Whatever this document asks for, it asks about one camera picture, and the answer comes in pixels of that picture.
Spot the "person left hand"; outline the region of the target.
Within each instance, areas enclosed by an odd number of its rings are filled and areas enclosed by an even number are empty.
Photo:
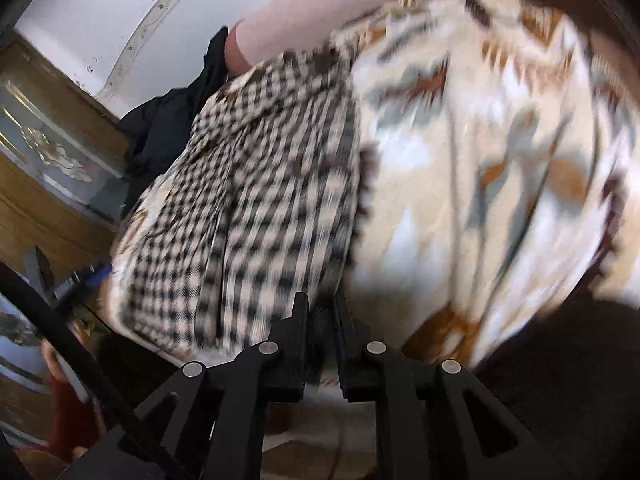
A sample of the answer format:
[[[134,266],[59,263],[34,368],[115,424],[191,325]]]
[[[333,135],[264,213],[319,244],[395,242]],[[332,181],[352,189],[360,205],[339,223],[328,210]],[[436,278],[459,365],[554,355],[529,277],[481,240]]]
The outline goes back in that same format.
[[[68,384],[74,372],[47,339],[41,341],[41,353],[50,375],[61,384]]]

